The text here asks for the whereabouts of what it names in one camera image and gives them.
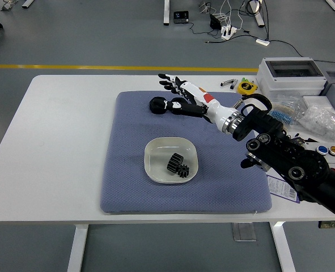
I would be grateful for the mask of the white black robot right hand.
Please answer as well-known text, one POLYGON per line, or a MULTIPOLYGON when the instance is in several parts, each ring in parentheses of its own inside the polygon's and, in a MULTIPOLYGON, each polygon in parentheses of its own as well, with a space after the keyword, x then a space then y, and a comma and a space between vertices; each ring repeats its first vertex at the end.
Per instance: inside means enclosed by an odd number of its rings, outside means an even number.
POLYGON ((210 122, 216 124, 221 132, 225 134, 233 133, 233 124, 239 115, 235 108, 222 106, 211 94, 189 81, 180 80, 177 76, 158 74, 158 77, 163 79, 159 83, 165 89, 184 97, 194 105, 205 108, 206 113, 204 116, 210 122))

